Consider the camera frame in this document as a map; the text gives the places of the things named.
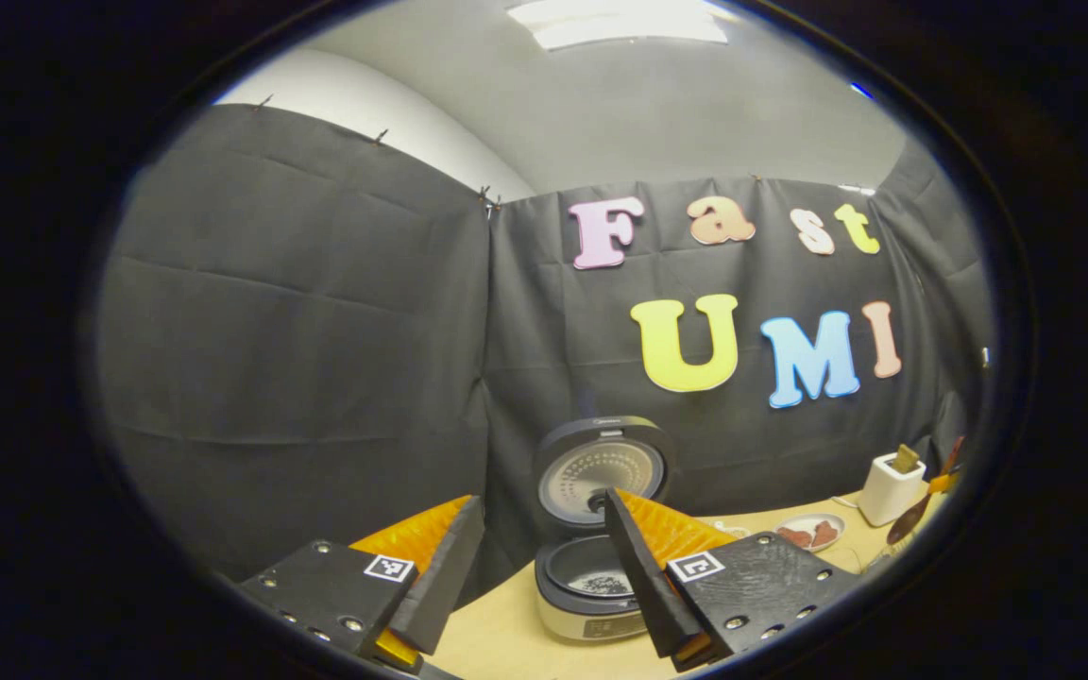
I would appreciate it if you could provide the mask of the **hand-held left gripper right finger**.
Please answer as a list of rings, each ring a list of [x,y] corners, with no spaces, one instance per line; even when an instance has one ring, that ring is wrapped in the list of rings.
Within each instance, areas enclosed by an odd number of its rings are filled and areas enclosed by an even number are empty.
[[[657,655],[679,672],[749,655],[803,628],[860,585],[788,537],[734,537],[622,489],[604,524]]]

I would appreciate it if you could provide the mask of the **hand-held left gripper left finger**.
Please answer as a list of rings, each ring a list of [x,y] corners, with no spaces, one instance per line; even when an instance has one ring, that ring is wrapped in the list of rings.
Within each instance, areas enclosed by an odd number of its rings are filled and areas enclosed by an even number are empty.
[[[302,636],[416,673],[437,650],[484,533],[483,500],[465,495],[350,543],[312,539],[239,589]]]

